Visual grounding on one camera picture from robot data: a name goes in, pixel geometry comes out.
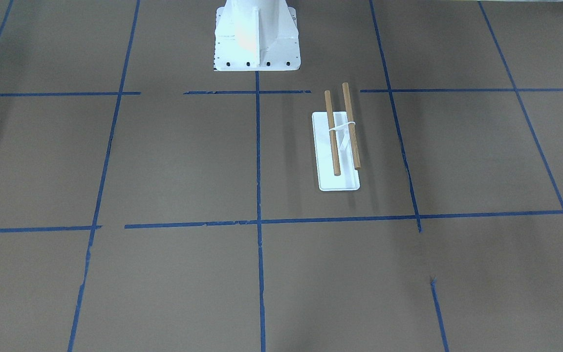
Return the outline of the white towel rack base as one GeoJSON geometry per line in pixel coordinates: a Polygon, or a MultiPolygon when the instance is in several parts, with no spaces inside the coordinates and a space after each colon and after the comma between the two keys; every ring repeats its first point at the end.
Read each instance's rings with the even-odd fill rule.
{"type": "Polygon", "coordinates": [[[311,114],[319,189],[323,192],[355,191],[360,189],[360,179],[352,154],[350,136],[352,123],[348,121],[347,113],[344,111],[333,112],[333,118],[334,125],[330,127],[325,111],[316,111],[311,114]],[[341,172],[338,176],[334,173],[330,132],[336,133],[341,172]]]}

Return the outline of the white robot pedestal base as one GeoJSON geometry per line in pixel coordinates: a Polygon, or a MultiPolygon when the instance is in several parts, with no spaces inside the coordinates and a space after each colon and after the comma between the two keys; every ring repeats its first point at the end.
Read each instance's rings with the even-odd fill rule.
{"type": "Polygon", "coordinates": [[[297,12],[285,0],[228,0],[215,20],[214,70],[300,69],[297,12]]]}

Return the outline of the wooden rack rod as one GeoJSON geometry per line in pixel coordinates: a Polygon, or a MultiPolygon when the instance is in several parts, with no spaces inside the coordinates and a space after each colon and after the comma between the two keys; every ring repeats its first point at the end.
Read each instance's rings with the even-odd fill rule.
{"type": "Polygon", "coordinates": [[[353,105],[351,100],[350,85],[348,82],[342,83],[342,91],[343,91],[344,105],[346,108],[347,126],[350,136],[350,147],[351,147],[351,155],[352,155],[351,157],[353,160],[353,166],[355,170],[360,170],[362,168],[362,164],[361,164],[360,153],[358,149],[357,130],[355,125],[354,111],[353,111],[353,105]]]}
{"type": "Polygon", "coordinates": [[[331,160],[333,165],[333,173],[335,176],[341,175],[341,167],[340,167],[340,159],[338,154],[338,143],[337,143],[337,131],[335,130],[335,118],[334,118],[334,111],[333,111],[333,104],[331,101],[331,92],[330,90],[324,91],[325,97],[325,108],[326,108],[326,115],[327,115],[327,122],[328,122],[328,134],[330,137],[330,151],[331,151],[331,160]]]}

